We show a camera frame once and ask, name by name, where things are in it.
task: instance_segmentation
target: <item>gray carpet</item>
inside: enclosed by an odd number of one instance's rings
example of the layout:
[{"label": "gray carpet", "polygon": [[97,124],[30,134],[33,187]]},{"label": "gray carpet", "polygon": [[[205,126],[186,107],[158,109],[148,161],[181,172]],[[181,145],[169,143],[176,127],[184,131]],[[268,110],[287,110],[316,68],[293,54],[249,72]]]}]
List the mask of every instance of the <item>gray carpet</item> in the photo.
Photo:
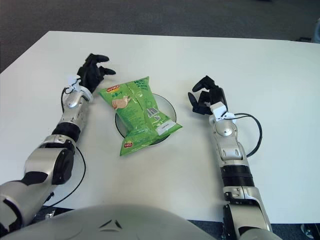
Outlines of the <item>gray carpet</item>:
[{"label": "gray carpet", "polygon": [[0,0],[0,71],[47,31],[295,40],[320,0]]}]

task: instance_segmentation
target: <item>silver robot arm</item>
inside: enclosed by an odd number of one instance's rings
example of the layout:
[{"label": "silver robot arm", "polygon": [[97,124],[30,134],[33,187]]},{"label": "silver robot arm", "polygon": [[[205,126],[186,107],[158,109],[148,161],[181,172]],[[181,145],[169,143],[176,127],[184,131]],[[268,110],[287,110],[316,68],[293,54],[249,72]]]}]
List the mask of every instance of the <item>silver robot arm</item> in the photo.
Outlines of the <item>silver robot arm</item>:
[{"label": "silver robot arm", "polygon": [[270,238],[264,239],[273,239],[275,235],[272,233],[259,190],[255,187],[246,153],[238,142],[235,115],[228,112],[223,89],[215,85],[208,76],[198,82],[192,91],[197,92],[202,88],[206,88],[209,92],[202,91],[198,101],[192,93],[189,92],[188,96],[193,112],[211,115],[209,122],[216,141],[224,198],[228,202],[223,207],[225,238],[240,239],[245,232],[259,229],[269,232],[266,235],[269,234]]},{"label": "silver robot arm", "polygon": [[78,71],[78,79],[62,92],[62,117],[51,135],[31,153],[21,180],[0,186],[0,237],[28,225],[58,185],[66,183],[74,163],[76,142],[83,130],[92,93],[111,69],[97,67],[109,58],[90,54]]}]

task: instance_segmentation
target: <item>white cable clip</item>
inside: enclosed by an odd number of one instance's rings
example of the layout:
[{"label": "white cable clip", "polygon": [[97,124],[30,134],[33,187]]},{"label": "white cable clip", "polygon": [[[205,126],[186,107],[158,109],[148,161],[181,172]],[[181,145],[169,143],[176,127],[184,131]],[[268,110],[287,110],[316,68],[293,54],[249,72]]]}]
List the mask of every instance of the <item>white cable clip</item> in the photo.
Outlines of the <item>white cable clip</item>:
[{"label": "white cable clip", "polygon": [[233,113],[228,112],[227,107],[221,101],[212,104],[210,110],[213,113],[213,115],[209,117],[210,123],[218,122],[223,119],[233,119],[232,122],[234,124],[236,123],[236,120],[234,119],[236,116]]},{"label": "white cable clip", "polygon": [[68,76],[68,85],[69,88],[67,89],[66,93],[69,94],[73,90],[78,93],[82,93],[82,95],[91,103],[94,100],[91,92],[84,86],[80,86],[79,83],[81,82],[79,75],[69,75]]},{"label": "white cable clip", "polygon": [[68,85],[69,88],[67,89],[68,93],[71,93],[72,90],[75,90],[76,92],[80,92],[80,85],[79,83],[81,82],[80,76],[79,75],[69,75],[68,76]]}]

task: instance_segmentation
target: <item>green snack bag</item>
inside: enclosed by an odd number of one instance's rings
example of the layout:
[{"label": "green snack bag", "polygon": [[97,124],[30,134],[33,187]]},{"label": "green snack bag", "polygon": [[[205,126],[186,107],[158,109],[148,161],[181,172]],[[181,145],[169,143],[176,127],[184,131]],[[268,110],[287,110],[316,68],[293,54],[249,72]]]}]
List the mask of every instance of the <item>green snack bag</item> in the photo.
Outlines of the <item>green snack bag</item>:
[{"label": "green snack bag", "polygon": [[115,109],[127,128],[120,156],[142,149],[182,128],[159,111],[148,76],[102,89],[100,95]]}]

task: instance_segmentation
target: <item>robotic hand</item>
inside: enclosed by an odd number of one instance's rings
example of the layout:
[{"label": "robotic hand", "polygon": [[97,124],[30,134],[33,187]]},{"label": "robotic hand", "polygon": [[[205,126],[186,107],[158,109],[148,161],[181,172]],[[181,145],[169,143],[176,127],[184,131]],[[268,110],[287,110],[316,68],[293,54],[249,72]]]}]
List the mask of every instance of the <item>robotic hand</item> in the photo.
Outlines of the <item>robotic hand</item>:
[{"label": "robotic hand", "polygon": [[262,139],[260,123],[256,118],[247,114],[247,116],[256,120],[261,135],[257,147],[246,155],[243,146],[238,142],[236,118],[233,113],[228,112],[223,89],[215,85],[215,82],[208,76],[200,80],[192,91],[197,92],[203,88],[206,88],[209,92],[202,91],[198,101],[190,92],[188,97],[193,112],[210,115],[209,122],[213,128],[217,158],[224,184],[224,198],[228,201],[228,204],[223,207],[225,237],[227,240],[239,239],[251,229],[255,229],[255,232],[259,234],[261,232],[257,231],[259,229],[269,231],[264,234],[267,237],[270,236],[270,238],[263,239],[273,239],[274,234],[271,224],[259,190],[255,187],[247,160],[247,157],[259,148]]},{"label": "robotic hand", "polygon": [[111,69],[97,67],[97,63],[108,60],[103,55],[87,57],[78,70],[79,78],[68,88],[68,97],[62,101],[61,96],[63,114],[59,123],[26,160],[23,179],[0,186],[0,237],[28,225],[54,195],[57,185],[71,177],[76,142],[85,126],[88,102],[92,101],[92,93],[104,75],[116,74]]}]

